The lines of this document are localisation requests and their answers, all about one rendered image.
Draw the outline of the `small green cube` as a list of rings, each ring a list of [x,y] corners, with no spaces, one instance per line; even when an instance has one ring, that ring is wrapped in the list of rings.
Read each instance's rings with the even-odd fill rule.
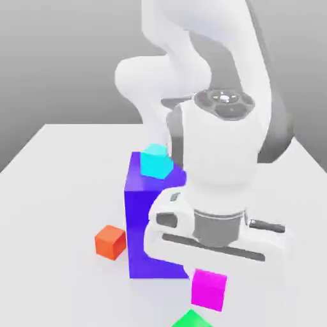
[[[194,310],[189,310],[179,318],[171,327],[213,327]]]

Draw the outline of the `small magenta cube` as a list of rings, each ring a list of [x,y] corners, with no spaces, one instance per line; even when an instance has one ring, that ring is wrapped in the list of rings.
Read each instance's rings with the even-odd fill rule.
[[[191,304],[221,312],[226,283],[226,275],[196,269],[192,279]]]

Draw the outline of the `large blue box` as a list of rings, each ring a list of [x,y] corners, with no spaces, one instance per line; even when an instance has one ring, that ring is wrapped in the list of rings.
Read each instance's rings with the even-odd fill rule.
[[[188,276],[181,265],[152,259],[144,252],[144,231],[150,207],[162,190],[183,186],[186,173],[174,166],[165,179],[143,176],[140,157],[139,152],[131,154],[124,189],[129,276],[140,279],[186,279]]]

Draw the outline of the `small orange cube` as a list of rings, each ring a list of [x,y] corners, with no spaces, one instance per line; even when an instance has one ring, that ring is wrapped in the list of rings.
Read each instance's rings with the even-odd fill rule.
[[[112,225],[106,225],[95,236],[96,253],[115,261],[126,249],[126,232]]]

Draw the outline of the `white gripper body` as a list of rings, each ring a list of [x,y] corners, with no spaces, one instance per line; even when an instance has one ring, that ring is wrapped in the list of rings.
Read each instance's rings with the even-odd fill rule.
[[[240,280],[259,280],[284,274],[288,256],[282,235],[241,224],[236,241],[222,248],[201,245],[192,236],[193,223],[175,228],[150,221],[144,233],[144,251],[150,257],[227,275]]]

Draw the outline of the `small cyan cube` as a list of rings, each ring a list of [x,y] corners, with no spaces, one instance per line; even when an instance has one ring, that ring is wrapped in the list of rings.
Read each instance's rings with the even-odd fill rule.
[[[140,155],[141,174],[156,179],[165,179],[174,168],[169,158],[167,147],[150,144]]]

